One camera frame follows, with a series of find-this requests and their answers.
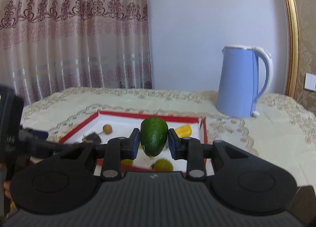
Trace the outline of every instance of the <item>green fruit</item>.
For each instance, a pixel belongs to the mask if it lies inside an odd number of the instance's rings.
[[[140,144],[149,157],[160,154],[165,146],[168,125],[159,117],[146,118],[140,126]]]
[[[123,159],[121,161],[121,164],[123,164],[123,165],[132,165],[133,164],[133,160],[131,160],[131,159]]]
[[[151,165],[151,169],[161,172],[172,172],[173,166],[172,163],[167,159],[159,159]]]

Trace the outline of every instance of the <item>green avocado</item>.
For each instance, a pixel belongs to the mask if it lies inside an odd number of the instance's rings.
[[[140,144],[149,157],[160,154],[165,146],[168,125],[159,117],[146,118],[140,125]]]

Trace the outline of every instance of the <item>textured grip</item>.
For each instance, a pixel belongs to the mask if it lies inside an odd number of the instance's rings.
[[[303,227],[289,212],[271,216],[239,214],[219,203],[202,182],[181,172],[129,172],[105,182],[85,205],[60,215],[20,210],[3,227]]]

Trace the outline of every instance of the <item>light switch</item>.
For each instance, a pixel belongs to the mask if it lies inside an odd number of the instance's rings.
[[[315,86],[316,86],[316,75],[312,75],[311,85],[310,85],[310,89],[309,90],[315,91]]]
[[[312,80],[312,74],[309,74],[309,73],[306,73],[305,75],[305,89],[308,89],[310,88],[311,86],[311,80]]]
[[[316,91],[316,75],[306,73],[304,87],[305,89]]]

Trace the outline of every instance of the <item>lime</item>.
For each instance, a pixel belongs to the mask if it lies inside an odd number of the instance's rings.
[[[172,163],[167,159],[158,159],[155,163],[151,165],[151,169],[160,172],[172,172]]]
[[[121,164],[123,165],[132,165],[133,164],[133,160],[131,159],[124,159],[121,161]]]

